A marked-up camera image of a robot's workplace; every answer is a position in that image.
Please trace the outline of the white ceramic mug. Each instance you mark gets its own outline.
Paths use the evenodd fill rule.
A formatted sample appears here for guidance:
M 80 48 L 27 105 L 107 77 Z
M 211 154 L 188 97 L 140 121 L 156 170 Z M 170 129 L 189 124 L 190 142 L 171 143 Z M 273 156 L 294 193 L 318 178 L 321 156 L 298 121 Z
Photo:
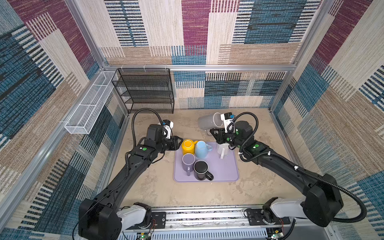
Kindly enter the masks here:
M 228 154 L 228 152 L 230 150 L 229 146 L 230 146 L 230 144 L 228 144 L 228 143 L 217 145 L 216 151 L 219 154 L 220 159 L 223 159 Z

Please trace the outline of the lavender plastic tray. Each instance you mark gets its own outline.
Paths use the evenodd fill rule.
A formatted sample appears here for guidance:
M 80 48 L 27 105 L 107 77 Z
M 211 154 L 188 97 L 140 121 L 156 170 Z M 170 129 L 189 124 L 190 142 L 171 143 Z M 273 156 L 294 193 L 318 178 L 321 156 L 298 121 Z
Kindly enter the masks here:
M 209 172 L 214 175 L 213 182 L 235 182 L 239 179 L 239 170 L 236 160 L 236 153 L 226 148 L 225 155 L 221 159 L 221 154 L 217 152 L 218 144 L 216 142 L 207 142 L 213 147 L 212 151 L 208 151 L 207 157 L 204 159 L 209 165 Z M 174 180 L 178 183 L 199 182 L 191 172 L 188 176 L 182 165 L 183 151 L 179 149 L 175 153 L 174 164 Z

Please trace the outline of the lavender ceramic mug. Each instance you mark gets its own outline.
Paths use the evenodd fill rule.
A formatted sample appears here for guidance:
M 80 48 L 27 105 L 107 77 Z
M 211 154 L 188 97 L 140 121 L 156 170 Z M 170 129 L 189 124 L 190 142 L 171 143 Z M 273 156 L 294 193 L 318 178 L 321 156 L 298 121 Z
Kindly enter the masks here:
M 191 153 L 186 153 L 182 157 L 182 167 L 186 172 L 187 176 L 190 176 L 194 171 L 194 163 L 196 161 L 195 155 Z

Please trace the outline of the light blue plain mug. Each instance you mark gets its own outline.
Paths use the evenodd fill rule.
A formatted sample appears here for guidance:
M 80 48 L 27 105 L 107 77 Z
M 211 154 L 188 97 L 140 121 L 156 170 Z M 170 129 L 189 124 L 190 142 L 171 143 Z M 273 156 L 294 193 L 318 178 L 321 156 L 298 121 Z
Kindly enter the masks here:
M 208 153 L 213 150 L 213 147 L 204 141 L 195 141 L 195 157 L 199 160 L 206 158 Z

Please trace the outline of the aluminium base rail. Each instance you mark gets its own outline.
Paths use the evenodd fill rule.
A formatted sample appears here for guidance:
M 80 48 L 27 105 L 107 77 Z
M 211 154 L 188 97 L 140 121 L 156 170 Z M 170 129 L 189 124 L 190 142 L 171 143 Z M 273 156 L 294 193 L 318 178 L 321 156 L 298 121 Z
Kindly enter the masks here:
M 151 208 L 142 203 L 82 210 L 74 240 L 336 240 L 303 218 L 263 218 L 260 205 Z

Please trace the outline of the yellow round mug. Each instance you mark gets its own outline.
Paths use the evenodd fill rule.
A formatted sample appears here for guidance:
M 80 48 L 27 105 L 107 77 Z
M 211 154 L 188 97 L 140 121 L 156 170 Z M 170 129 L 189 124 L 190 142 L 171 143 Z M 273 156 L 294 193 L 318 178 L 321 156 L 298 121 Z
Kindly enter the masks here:
M 183 155 L 185 154 L 195 154 L 195 146 L 198 143 L 198 141 L 193 141 L 186 139 L 182 142 L 182 151 Z

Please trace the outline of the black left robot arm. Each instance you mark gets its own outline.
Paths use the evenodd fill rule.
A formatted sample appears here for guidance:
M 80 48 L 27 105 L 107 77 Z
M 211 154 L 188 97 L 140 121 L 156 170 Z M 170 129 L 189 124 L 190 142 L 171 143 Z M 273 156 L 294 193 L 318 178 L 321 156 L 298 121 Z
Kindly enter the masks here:
M 139 176 L 159 154 L 176 151 L 183 139 L 172 134 L 174 124 L 164 120 L 151 124 L 147 135 L 134 142 L 125 155 L 126 163 L 115 178 L 92 200 L 85 199 L 79 207 L 78 234 L 88 240 L 116 240 L 121 231 L 152 224 L 152 208 L 136 202 L 129 208 L 120 205 Z

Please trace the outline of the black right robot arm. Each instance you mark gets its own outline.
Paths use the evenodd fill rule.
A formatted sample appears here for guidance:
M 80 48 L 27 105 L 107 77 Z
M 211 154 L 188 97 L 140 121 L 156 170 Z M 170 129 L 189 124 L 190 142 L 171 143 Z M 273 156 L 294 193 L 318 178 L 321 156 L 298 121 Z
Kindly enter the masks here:
M 255 140 L 254 130 L 246 121 L 239 121 L 231 128 L 231 131 L 210 129 L 210 133 L 218 144 L 239 148 L 242 161 L 253 162 L 274 172 L 304 195 L 302 200 L 271 198 L 263 205 L 264 222 L 272 224 L 276 218 L 294 217 L 326 227 L 336 220 L 344 203 L 335 178 L 307 171 L 277 154 L 268 145 Z

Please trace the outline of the grey ceramic mug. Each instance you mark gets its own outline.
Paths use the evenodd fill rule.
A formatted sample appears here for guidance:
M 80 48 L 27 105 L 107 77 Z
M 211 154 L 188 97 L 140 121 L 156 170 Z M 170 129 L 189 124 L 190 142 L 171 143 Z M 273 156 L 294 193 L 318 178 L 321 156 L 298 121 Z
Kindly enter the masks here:
M 223 126 L 221 114 L 214 113 L 200 117 L 198 119 L 198 126 L 201 130 L 205 131 L 206 135 L 211 136 L 210 129 L 221 128 Z

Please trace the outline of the black ceramic mug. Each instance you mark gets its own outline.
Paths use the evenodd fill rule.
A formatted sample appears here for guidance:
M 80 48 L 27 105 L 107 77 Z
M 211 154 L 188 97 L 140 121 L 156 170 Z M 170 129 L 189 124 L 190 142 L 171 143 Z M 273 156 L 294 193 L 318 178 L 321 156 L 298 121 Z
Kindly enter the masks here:
M 195 178 L 198 181 L 214 180 L 214 175 L 211 172 L 209 172 L 209 165 L 207 164 L 207 162 L 203 160 L 198 160 L 197 162 L 194 163 L 194 174 L 195 174 Z

